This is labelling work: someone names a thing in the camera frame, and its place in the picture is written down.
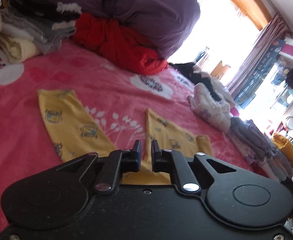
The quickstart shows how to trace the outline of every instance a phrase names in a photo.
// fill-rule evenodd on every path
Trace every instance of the striped curtain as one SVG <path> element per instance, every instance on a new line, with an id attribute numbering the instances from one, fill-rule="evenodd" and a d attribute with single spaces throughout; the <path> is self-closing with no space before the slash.
<path id="1" fill-rule="evenodd" d="M 279 14 L 276 14 L 271 22 L 261 30 L 253 45 L 253 50 L 242 63 L 234 78 L 226 86 L 234 98 L 254 73 L 273 41 L 275 39 L 284 39 L 289 33 L 291 33 L 291 30 Z"/>

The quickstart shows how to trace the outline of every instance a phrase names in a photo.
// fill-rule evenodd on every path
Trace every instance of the cartoon print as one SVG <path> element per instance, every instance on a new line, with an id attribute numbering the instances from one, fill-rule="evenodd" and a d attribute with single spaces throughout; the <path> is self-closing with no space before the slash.
<path id="1" fill-rule="evenodd" d="M 62 120 L 62 111 L 45 110 L 45 119 L 50 123 L 58 123 Z"/>
<path id="2" fill-rule="evenodd" d="M 171 144 L 172 149 L 180 149 L 181 146 L 179 144 L 179 142 L 176 139 L 170 139 L 169 143 Z"/>
<path id="3" fill-rule="evenodd" d="M 140 76 L 141 81 L 146 84 L 148 87 L 158 91 L 158 92 L 162 92 L 163 91 L 163 87 L 161 85 L 161 83 L 156 82 L 153 78 L 141 75 Z"/>
<path id="4" fill-rule="evenodd" d="M 81 137 L 94 137 L 98 138 L 98 126 L 95 124 L 85 125 L 81 127 Z"/>
<path id="5" fill-rule="evenodd" d="M 165 120 L 165 119 L 162 119 L 162 117 L 159 117 L 158 118 L 158 121 L 163 124 L 165 127 L 167 127 L 168 125 L 168 120 Z"/>
<path id="6" fill-rule="evenodd" d="M 188 139 L 189 142 L 193 142 L 194 141 L 194 137 L 189 135 L 188 133 L 185 134 L 186 138 Z"/>
<path id="7" fill-rule="evenodd" d="M 53 147 L 54 147 L 54 150 L 57 153 L 57 155 L 59 155 L 59 157 L 61 158 L 63 144 L 62 143 L 53 143 Z"/>
<path id="8" fill-rule="evenodd" d="M 153 137 L 152 135 L 148 134 L 148 137 L 149 137 L 149 140 L 150 140 L 150 143 L 155 140 L 155 137 Z"/>
<path id="9" fill-rule="evenodd" d="M 66 94 L 68 94 L 71 91 L 72 91 L 71 89 L 63 90 L 61 93 L 57 94 L 57 98 L 65 96 Z"/>

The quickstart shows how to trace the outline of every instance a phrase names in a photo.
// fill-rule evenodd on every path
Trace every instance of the yellow jacket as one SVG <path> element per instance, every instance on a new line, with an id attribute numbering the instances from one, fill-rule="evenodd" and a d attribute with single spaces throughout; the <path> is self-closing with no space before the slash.
<path id="1" fill-rule="evenodd" d="M 291 161 L 292 168 L 293 168 L 293 145 L 288 140 L 288 138 L 278 133 L 275 133 L 272 137 L 272 142 Z"/>

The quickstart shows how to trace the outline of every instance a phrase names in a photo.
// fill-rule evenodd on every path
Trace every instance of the pink bedspread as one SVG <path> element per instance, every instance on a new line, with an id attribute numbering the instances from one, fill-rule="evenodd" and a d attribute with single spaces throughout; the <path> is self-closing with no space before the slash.
<path id="1" fill-rule="evenodd" d="M 60 164 L 40 116 L 38 89 L 74 89 L 117 148 L 144 141 L 149 107 L 209 135 L 217 158 L 250 170 L 224 134 L 193 114 L 186 99 L 193 85 L 174 69 L 140 76 L 66 41 L 59 51 L 0 70 L 0 197 L 13 182 Z M 0 231 L 6 226 L 0 207 Z"/>

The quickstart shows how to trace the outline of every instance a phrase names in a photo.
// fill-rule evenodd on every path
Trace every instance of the flower pattern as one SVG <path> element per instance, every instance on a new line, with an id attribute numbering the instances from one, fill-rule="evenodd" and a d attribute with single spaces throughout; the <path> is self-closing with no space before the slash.
<path id="1" fill-rule="evenodd" d="M 105 134 L 114 140 L 112 142 L 117 147 L 119 138 L 123 132 L 126 136 L 129 135 L 129 140 L 127 142 L 127 148 L 133 140 L 143 140 L 145 137 L 144 129 L 141 127 L 136 120 L 131 119 L 128 115 L 120 118 L 118 113 L 113 112 L 106 113 L 105 111 L 97 111 L 97 108 L 90 109 L 88 106 L 85 110 L 91 114 L 96 124 L 98 124 L 105 132 Z"/>

